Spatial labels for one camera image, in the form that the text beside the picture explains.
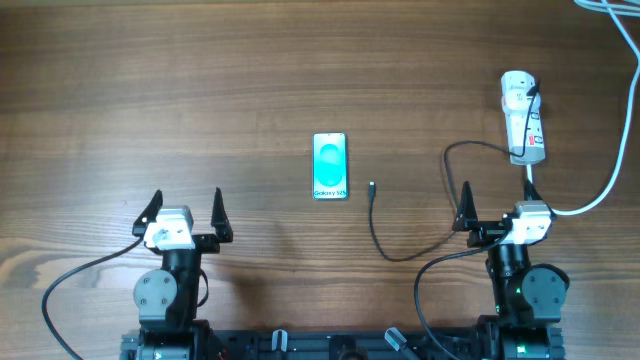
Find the Galaxy S25 smartphone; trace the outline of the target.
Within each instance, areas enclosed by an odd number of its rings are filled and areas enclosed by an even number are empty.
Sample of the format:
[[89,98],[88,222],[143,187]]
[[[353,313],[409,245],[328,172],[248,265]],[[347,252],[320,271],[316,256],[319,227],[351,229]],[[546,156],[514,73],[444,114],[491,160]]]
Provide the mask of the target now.
[[344,133],[316,133],[312,137],[312,196],[316,200],[348,197],[347,137]]

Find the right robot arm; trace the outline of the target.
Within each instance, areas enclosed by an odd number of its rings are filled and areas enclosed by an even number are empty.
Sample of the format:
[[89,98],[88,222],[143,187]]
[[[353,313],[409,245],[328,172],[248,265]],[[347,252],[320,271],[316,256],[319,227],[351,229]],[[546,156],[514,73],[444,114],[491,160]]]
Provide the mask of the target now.
[[528,249],[547,238],[556,214],[533,184],[525,199],[496,221],[479,219],[469,182],[463,184],[452,229],[469,234],[467,247],[485,249],[496,314],[475,326],[480,359],[557,360],[566,357],[556,326],[570,286],[568,275],[551,264],[533,265]]

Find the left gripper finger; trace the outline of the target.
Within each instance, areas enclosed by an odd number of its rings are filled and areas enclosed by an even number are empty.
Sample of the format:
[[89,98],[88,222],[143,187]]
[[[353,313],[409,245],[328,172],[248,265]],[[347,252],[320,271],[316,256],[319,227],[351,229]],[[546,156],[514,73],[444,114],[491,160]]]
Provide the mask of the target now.
[[132,226],[132,235],[134,237],[143,237],[148,226],[156,221],[156,217],[163,205],[163,194],[161,190],[157,190],[149,204],[141,212]]
[[215,230],[218,243],[231,243],[234,238],[233,229],[230,225],[219,187],[216,188],[212,206],[211,227]]

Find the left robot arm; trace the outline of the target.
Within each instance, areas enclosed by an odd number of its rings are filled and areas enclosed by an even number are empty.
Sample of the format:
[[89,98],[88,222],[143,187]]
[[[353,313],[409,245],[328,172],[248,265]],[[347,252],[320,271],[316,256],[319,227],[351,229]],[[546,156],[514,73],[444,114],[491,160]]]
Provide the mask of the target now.
[[208,321],[197,310],[209,296],[199,295],[199,282],[208,278],[202,269],[204,254],[217,254],[220,245],[233,241],[222,192],[213,198],[209,234],[195,234],[188,206],[165,206],[156,191],[132,226],[132,234],[162,257],[161,267],[143,274],[133,298],[140,329],[122,338],[121,359],[225,359],[227,351]]

